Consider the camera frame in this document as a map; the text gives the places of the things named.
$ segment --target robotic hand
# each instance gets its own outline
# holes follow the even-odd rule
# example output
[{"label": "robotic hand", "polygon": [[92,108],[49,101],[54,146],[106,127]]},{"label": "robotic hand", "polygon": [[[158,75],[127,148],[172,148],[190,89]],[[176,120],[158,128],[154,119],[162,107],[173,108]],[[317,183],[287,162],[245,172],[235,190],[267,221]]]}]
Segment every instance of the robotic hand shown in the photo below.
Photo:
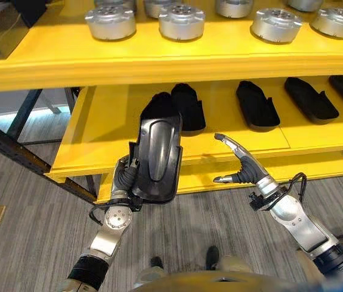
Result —
[{"label": "robotic hand", "polygon": [[[120,239],[131,223],[133,212],[140,211],[142,207],[140,199],[128,196],[128,191],[136,179],[139,161],[133,159],[132,163],[128,164],[128,156],[118,160],[114,171],[111,199],[101,208],[94,207],[89,214],[92,220],[102,227],[90,247],[74,265],[69,277],[62,283],[60,292],[95,292],[103,283],[106,272],[119,249]],[[95,218],[93,214],[95,209],[106,211],[103,223]]]},{"label": "robotic hand", "polygon": [[325,276],[343,273],[343,247],[337,238],[320,222],[307,215],[299,200],[288,195],[290,188],[299,178],[303,178],[303,191],[306,187],[306,176],[296,175],[289,185],[289,189],[278,184],[265,168],[239,143],[223,134],[215,134],[215,139],[225,143],[232,149],[241,161],[238,173],[217,177],[216,183],[253,183],[261,195],[254,193],[250,205],[254,210],[270,211],[275,221],[282,224],[294,237],[301,249],[313,260],[320,272]]}]

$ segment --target metal shelf frame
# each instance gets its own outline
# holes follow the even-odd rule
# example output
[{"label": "metal shelf frame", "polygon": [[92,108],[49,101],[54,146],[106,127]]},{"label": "metal shelf frame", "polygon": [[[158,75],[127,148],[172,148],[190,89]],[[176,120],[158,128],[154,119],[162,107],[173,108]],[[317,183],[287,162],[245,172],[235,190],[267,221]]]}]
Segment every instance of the metal shelf frame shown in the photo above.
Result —
[{"label": "metal shelf frame", "polygon": [[[23,127],[34,107],[38,97],[40,96],[42,89],[33,89],[30,90],[27,97],[23,101],[18,113],[16,114],[15,119],[13,120],[7,133],[0,130],[0,153],[8,157],[17,164],[24,166],[29,169],[31,172],[36,173],[40,177],[54,183],[58,187],[68,191],[69,193],[83,199],[84,201],[94,204],[97,200],[97,195],[94,186],[94,180],[92,176],[86,176],[86,181],[88,183],[88,190],[80,186],[73,180],[66,178],[64,182],[58,183],[52,179],[46,177],[44,174],[51,170],[51,165],[46,161],[38,157],[36,154],[31,152],[25,147],[25,144],[20,144],[17,140],[21,134]],[[73,89],[68,88],[65,90],[67,92],[67,98],[69,100],[69,107],[72,107],[75,104],[75,96]],[[27,143],[30,144],[41,144],[51,141],[35,141]]]}]

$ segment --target silver metal part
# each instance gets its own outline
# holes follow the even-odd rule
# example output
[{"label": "silver metal part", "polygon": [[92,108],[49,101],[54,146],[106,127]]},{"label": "silver metal part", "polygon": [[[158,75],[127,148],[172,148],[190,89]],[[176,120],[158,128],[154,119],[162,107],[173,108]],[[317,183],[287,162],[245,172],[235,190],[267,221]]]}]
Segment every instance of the silver metal part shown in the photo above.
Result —
[{"label": "silver metal part", "polygon": [[232,176],[226,175],[226,176],[218,176],[217,178],[213,179],[213,182],[219,183],[219,184],[230,184],[232,183]]},{"label": "silver metal part", "polygon": [[311,27],[336,38],[343,38],[343,8],[320,9]]},{"label": "silver metal part", "polygon": [[181,0],[144,0],[146,15],[152,18],[158,18],[161,8],[181,3]]},{"label": "silver metal part", "polygon": [[299,11],[313,12],[320,8],[323,0],[288,0],[288,5]]},{"label": "silver metal part", "polygon": [[281,199],[270,213],[290,232],[311,259],[338,244],[338,240],[308,217],[300,202],[289,195]]},{"label": "silver metal part", "polygon": [[105,214],[104,225],[85,254],[97,256],[110,264],[119,248],[120,238],[131,220],[132,212],[129,207],[110,207]]},{"label": "silver metal part", "polygon": [[234,141],[230,137],[223,135],[223,134],[215,134],[215,139],[223,142],[226,144],[230,149],[232,150],[233,154],[241,159],[244,156],[247,156],[251,158],[256,166],[261,170],[263,174],[269,175],[269,173],[266,171],[266,169],[254,158],[254,156],[251,155],[250,152],[248,152],[247,149],[245,149],[242,145],[240,145],[238,142]]},{"label": "silver metal part", "polygon": [[229,18],[248,16],[252,10],[253,0],[216,0],[216,12]]},{"label": "silver metal part", "polygon": [[259,38],[274,43],[290,43],[302,25],[300,17],[285,9],[261,9],[257,11],[251,30]]},{"label": "silver metal part", "polygon": [[171,5],[161,8],[159,31],[171,40],[187,41],[204,33],[205,13],[189,5]]},{"label": "silver metal part", "polygon": [[133,12],[136,12],[137,7],[136,7],[136,0],[94,0],[94,5],[96,7],[98,6],[108,6],[108,5],[113,5],[113,6],[124,6]]},{"label": "silver metal part", "polygon": [[278,188],[279,184],[272,178],[270,175],[264,177],[259,182],[257,182],[258,190],[264,197],[270,196],[274,193]]},{"label": "silver metal part", "polygon": [[58,287],[59,292],[97,292],[92,286],[74,279],[66,279]]},{"label": "silver metal part", "polygon": [[90,10],[85,20],[93,37],[100,40],[120,40],[136,31],[134,12],[124,6],[100,6]]}]

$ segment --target metal cylinder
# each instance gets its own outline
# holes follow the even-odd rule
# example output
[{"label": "metal cylinder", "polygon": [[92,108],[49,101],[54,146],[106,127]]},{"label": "metal cylinder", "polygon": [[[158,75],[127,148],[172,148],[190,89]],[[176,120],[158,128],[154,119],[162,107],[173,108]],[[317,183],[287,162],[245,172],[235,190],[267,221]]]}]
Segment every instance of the metal cylinder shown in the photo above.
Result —
[{"label": "metal cylinder", "polygon": [[152,18],[158,18],[161,8],[181,3],[181,0],[144,0],[146,15]]},{"label": "metal cylinder", "polygon": [[189,5],[171,5],[161,8],[159,31],[171,40],[186,41],[204,33],[205,13]]},{"label": "metal cylinder", "polygon": [[250,14],[253,0],[216,0],[216,12],[229,18],[242,18]]},{"label": "metal cylinder", "polygon": [[128,9],[131,9],[133,12],[136,12],[136,0],[94,0],[94,5],[96,7],[101,5],[122,5]]},{"label": "metal cylinder", "polygon": [[134,12],[124,6],[100,6],[90,10],[85,20],[93,37],[100,40],[120,40],[136,31]]},{"label": "metal cylinder", "polygon": [[266,41],[290,43],[302,25],[300,17],[280,8],[266,8],[257,11],[251,31]]},{"label": "metal cylinder", "polygon": [[288,0],[288,5],[299,11],[313,12],[320,8],[323,0]]},{"label": "metal cylinder", "polygon": [[310,25],[326,35],[343,38],[343,8],[320,9]]}]

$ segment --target person's leg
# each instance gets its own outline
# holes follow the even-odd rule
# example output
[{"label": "person's leg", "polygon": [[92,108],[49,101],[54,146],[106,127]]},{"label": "person's leg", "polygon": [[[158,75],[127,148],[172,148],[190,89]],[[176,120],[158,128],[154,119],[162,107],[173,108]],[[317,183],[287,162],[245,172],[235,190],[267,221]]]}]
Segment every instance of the person's leg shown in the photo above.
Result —
[{"label": "person's leg", "polygon": [[223,272],[242,272],[242,273],[252,273],[251,268],[239,259],[232,255],[224,255],[221,257],[219,263],[216,266],[216,270]]},{"label": "person's leg", "polygon": [[224,255],[220,258],[219,249],[215,245],[207,251],[206,270],[252,273],[251,268],[238,257]]},{"label": "person's leg", "polygon": [[206,271],[215,271],[216,265],[219,262],[219,249],[212,245],[208,251],[206,256]]},{"label": "person's leg", "polygon": [[164,264],[160,257],[153,257],[150,260],[151,268],[144,269],[137,277],[134,288],[138,288],[142,285],[150,283],[156,279],[167,276],[167,273],[164,270]]}]

